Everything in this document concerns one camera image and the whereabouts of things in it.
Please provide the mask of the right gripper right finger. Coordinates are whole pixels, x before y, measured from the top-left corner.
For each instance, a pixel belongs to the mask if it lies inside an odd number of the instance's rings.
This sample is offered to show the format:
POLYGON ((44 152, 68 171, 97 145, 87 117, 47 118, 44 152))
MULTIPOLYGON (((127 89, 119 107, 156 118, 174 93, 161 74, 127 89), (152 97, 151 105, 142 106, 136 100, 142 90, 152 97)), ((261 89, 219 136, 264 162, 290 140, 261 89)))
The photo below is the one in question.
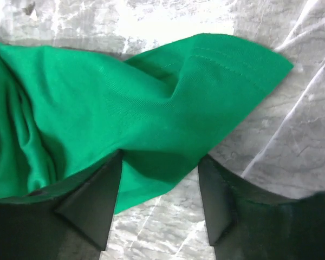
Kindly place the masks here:
POLYGON ((212 157, 198 164, 209 244, 216 259, 325 259, 325 191, 290 199, 212 157))

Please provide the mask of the green t-shirt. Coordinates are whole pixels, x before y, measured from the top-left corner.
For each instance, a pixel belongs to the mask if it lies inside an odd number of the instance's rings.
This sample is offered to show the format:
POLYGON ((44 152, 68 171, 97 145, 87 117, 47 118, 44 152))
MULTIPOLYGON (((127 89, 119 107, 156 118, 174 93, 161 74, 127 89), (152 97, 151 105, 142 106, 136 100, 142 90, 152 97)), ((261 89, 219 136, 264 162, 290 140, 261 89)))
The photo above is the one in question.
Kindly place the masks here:
POLYGON ((163 195, 292 69, 280 54, 224 34, 125 61, 0 43, 0 199, 89 171, 119 149, 115 212, 163 195))

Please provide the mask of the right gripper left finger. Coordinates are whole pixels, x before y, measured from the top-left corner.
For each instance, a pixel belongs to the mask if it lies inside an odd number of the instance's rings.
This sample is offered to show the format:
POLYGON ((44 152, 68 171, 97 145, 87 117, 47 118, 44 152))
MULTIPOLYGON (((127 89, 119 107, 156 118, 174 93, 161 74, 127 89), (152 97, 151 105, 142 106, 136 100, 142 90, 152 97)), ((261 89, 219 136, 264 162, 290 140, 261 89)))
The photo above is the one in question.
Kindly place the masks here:
POLYGON ((122 174, 120 151, 24 197, 0 199, 0 259, 98 259, 122 174))

